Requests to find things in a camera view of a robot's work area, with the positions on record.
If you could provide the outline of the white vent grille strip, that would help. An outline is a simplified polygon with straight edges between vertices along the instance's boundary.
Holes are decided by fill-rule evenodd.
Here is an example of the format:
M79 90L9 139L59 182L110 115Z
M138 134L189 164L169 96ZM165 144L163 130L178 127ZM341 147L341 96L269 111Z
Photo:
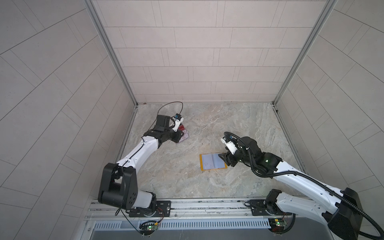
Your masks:
M184 219L163 220L160 230L215 230L215 229L270 229L267 219ZM96 231L133 231L127 221L97 221L94 225Z

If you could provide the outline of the left green circuit board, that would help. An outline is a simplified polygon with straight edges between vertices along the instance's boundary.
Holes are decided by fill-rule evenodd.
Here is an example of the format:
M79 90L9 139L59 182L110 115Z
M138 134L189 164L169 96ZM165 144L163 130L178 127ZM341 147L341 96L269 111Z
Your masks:
M140 233L144 236L153 234L159 228L160 222L158 221L147 221L139 226Z

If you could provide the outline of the green circuit board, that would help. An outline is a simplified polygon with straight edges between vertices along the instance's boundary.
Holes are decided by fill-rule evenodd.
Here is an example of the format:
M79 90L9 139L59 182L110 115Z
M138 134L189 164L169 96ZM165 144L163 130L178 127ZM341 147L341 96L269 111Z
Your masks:
M140 233L144 236L153 234L159 228L160 222L158 221L147 221L139 226Z
M268 219L270 224L270 232L279 233L283 232L287 226L287 222L283 219Z

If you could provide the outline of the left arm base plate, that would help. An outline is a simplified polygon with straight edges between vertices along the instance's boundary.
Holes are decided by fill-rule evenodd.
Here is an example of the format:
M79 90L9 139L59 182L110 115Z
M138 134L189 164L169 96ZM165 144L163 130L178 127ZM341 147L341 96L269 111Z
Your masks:
M149 208L133 208L129 212L130 218L162 218L169 217L171 201L156 201Z

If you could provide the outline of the aluminium mounting rail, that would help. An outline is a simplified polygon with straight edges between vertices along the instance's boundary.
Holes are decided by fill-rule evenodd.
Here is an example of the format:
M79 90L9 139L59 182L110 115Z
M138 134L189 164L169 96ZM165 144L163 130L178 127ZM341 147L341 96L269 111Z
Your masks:
M250 208L244 203L249 200L265 200L269 204L276 204L285 213L296 214L312 220L322 220L323 213L328 210L323 205L307 199L286 193L277 197L267 198L208 198L208 199L158 199L157 201L171 201L171 219L230 219L230 218L274 218L279 216L252 216Z

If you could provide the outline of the clear acrylic card box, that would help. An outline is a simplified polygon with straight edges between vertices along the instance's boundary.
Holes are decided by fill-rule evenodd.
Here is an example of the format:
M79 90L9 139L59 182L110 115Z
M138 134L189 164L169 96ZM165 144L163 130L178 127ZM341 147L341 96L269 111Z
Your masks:
M181 136L181 138L180 138L180 140L179 140L179 143L181 143L181 142L183 142L183 141L185 141L186 139L188 139L189 138L189 133L188 133L188 131L187 131L187 129L185 128L183 131L181 131L183 134L182 134L182 136Z

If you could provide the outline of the right green circuit board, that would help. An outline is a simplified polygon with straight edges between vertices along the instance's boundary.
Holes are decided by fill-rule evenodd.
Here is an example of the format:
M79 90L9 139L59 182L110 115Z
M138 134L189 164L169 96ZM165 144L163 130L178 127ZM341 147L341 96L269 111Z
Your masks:
M283 232L287 226L287 222L283 219L268 219L270 224L270 232L279 233Z

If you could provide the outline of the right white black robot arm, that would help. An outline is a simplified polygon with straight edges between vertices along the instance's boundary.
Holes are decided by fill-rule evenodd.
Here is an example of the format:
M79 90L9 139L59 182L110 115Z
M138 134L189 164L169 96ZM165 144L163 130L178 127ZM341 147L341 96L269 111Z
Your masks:
M225 132L221 139L227 152L219 157L231 167L243 163L260 178L280 181L307 199L290 197L280 190L271 190L265 205L271 214L276 211L301 215L320 222L333 234L343 240L356 240L359 237L363 215L358 193L350 188L341 190L324 184L297 170L282 158L262 152L257 142L250 137L238 137Z

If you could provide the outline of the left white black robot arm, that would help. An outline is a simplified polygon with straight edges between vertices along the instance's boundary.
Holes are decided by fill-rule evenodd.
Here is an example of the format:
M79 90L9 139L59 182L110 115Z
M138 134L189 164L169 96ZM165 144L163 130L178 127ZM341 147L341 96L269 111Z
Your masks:
M164 142L178 143L183 131L179 129L184 118L157 115L155 125L146 131L139 144L117 163L108 163L102 173L98 202L122 210L142 209L152 214L156 211L156 194L138 189L137 175L146 160Z

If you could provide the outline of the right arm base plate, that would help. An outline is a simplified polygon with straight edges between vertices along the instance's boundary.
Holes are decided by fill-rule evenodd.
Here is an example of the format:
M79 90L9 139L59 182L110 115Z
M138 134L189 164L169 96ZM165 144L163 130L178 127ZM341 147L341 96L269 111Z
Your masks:
M267 204L265 200L249 200L244 203L251 209L252 216L291 216L292 213L282 212L276 204Z

